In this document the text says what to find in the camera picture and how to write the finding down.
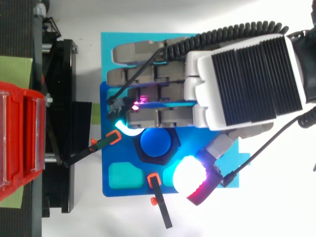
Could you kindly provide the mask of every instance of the white table surface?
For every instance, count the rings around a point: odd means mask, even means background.
[[[312,27],[311,0],[51,0],[50,16],[64,39],[79,46],[77,100],[99,102],[101,32],[201,33],[275,20],[289,32]],[[273,131],[241,140],[253,154]],[[100,137],[100,126],[91,127]],[[150,197],[105,197],[101,153],[76,164],[75,207],[51,209],[43,237],[315,237],[316,126],[290,127],[240,174],[240,188],[216,189],[200,206],[165,195],[173,228],[166,230]]]

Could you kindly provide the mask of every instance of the blue plastic base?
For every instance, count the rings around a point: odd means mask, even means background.
[[[112,49],[119,45],[129,42],[142,40],[165,40],[167,38],[176,38],[181,36],[190,36],[190,34],[143,34],[143,33],[102,33],[102,81],[100,86],[101,100],[101,129],[102,137],[114,129],[113,125],[106,119],[108,106],[106,100],[109,96],[115,94],[117,88],[108,87],[105,83],[108,70],[112,70],[124,65],[116,65],[112,62]],[[164,106],[174,106],[174,104],[165,104]],[[176,128],[181,148],[171,161],[165,165],[156,165],[143,163],[138,158],[132,137],[122,134],[122,140],[113,146],[105,147],[102,150],[102,174],[103,174],[103,194],[108,197],[145,195],[153,194],[147,182],[147,176],[151,173],[158,173],[162,182],[161,190],[163,193],[176,193],[172,185],[172,176],[179,161],[188,155],[194,155],[202,149],[217,132],[212,132],[208,128],[179,127]],[[223,175],[239,167],[249,154],[238,153],[238,142],[217,161],[217,165]],[[239,177],[229,185],[230,188],[239,187]]]

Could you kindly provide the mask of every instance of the metal rod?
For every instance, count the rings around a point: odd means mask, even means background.
[[[51,47],[52,47],[51,43],[43,43],[42,46],[41,46],[41,52],[42,53],[49,53]]]

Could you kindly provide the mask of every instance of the red storage drawer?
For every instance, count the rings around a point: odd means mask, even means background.
[[[0,82],[0,200],[44,168],[45,98]]]

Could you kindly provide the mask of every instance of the green paper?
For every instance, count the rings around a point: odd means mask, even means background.
[[[0,56],[0,81],[12,83],[21,88],[29,88],[32,58]],[[0,207],[21,208],[23,186],[15,193],[0,201]]]
[[[0,208],[21,208],[23,197],[23,186],[17,189],[15,193],[0,201]]]
[[[91,124],[101,124],[101,106],[100,103],[92,103]]]
[[[32,58],[0,56],[0,81],[29,88]]]

